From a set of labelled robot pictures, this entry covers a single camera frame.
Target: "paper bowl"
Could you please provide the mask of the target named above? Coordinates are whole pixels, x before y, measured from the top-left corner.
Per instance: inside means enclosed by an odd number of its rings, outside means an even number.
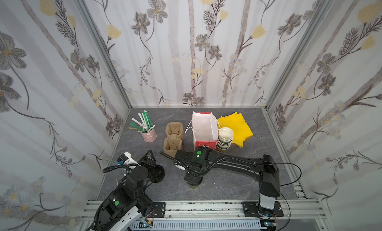
[[[217,139],[218,142],[220,142],[222,145],[230,144],[233,139],[231,140],[221,140],[220,138]]]
[[[218,131],[218,137],[221,140],[231,140],[235,136],[235,133],[231,128],[223,127]]]

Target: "paper cup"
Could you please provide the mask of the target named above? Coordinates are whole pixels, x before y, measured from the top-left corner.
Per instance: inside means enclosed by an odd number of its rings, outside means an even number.
[[[217,142],[217,146],[221,149],[229,148],[231,146],[231,143],[229,144],[221,144],[220,142]]]
[[[220,145],[221,147],[225,147],[225,146],[231,145],[232,141],[231,141],[231,142],[228,142],[228,143],[223,143],[223,142],[221,142],[221,141],[218,140],[217,143],[219,143],[219,145]]]
[[[218,131],[218,137],[221,140],[231,140],[233,139],[234,135],[235,133],[233,132],[231,128],[223,127],[223,128],[220,128]]]
[[[218,142],[220,142],[222,145],[224,145],[224,144],[229,144],[229,143],[232,142],[232,140],[233,140],[233,139],[231,139],[231,140],[221,140],[220,138],[218,138]]]
[[[217,146],[221,150],[228,149],[233,141],[235,133],[231,128],[223,127],[218,130]]]

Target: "metal mounting plate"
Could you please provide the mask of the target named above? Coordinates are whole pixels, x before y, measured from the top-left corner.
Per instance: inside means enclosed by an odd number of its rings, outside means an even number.
[[[154,209],[154,218],[164,218],[166,211],[166,202],[154,202],[152,203]]]
[[[257,204],[258,202],[243,202],[243,210],[244,210],[244,216],[246,217],[256,217],[256,218],[264,218],[261,216],[257,211]],[[275,213],[278,217],[284,217],[283,209],[281,208],[280,202],[275,201]]]

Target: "paper bag handle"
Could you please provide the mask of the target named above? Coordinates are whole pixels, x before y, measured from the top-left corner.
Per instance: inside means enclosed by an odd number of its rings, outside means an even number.
[[[191,128],[191,130],[192,130],[192,135],[193,135],[193,138],[194,138],[194,141],[196,141],[195,134],[194,134],[194,129],[193,129],[192,127],[190,127],[191,122],[192,122],[192,120],[191,120],[190,123],[188,124],[186,130],[184,131],[184,134],[186,134],[187,130],[188,130],[189,128]]]

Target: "gray marble tabletop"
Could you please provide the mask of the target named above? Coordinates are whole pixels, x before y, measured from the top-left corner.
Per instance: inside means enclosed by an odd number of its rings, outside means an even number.
[[[226,151],[227,154],[240,157],[256,158],[263,154],[271,155],[276,162],[282,162],[280,153],[270,133],[263,113],[259,108],[148,108],[151,122],[155,124],[158,134],[152,143],[144,142],[142,135],[136,130],[130,130],[128,124],[131,117],[139,120],[138,112],[143,108],[133,108],[128,116],[128,123],[122,131],[116,152],[112,158],[112,165],[117,163],[117,158],[128,151],[138,161],[149,149],[153,151],[157,164],[165,169],[165,178],[159,183],[152,184],[146,190],[152,200],[249,200],[259,198],[259,183],[253,179],[239,174],[220,169],[212,169],[203,177],[202,184],[192,189],[184,180],[185,171],[175,167],[170,159],[159,154],[163,151],[166,125],[169,122],[178,121],[187,127],[191,120],[192,112],[212,112],[216,118],[227,116],[234,112],[242,113],[250,127],[253,136],[244,142],[243,148],[232,144]],[[193,151],[192,131],[184,136],[183,150]],[[280,168],[280,184],[291,182],[284,165]],[[123,176],[122,170],[111,171],[106,174],[98,200],[104,200],[117,186],[117,181]],[[296,193],[292,185],[281,187],[281,193],[287,199],[296,199]]]

